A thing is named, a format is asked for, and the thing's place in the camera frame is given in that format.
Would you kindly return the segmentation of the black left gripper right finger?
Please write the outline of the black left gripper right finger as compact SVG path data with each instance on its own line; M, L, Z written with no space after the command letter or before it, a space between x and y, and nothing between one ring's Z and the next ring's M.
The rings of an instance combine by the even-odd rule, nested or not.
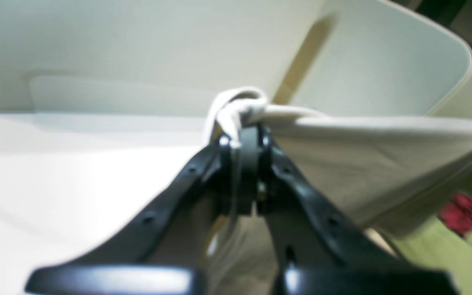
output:
M257 212L279 271L272 295L455 295L448 275L399 260L311 186L262 126L241 132L244 183L257 184Z

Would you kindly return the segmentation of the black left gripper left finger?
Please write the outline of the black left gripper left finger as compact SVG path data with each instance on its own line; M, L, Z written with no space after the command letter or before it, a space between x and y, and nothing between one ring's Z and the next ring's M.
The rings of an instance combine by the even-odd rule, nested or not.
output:
M238 146L222 134L118 233L66 263L36 269L30 295L206 295L202 253L237 185Z

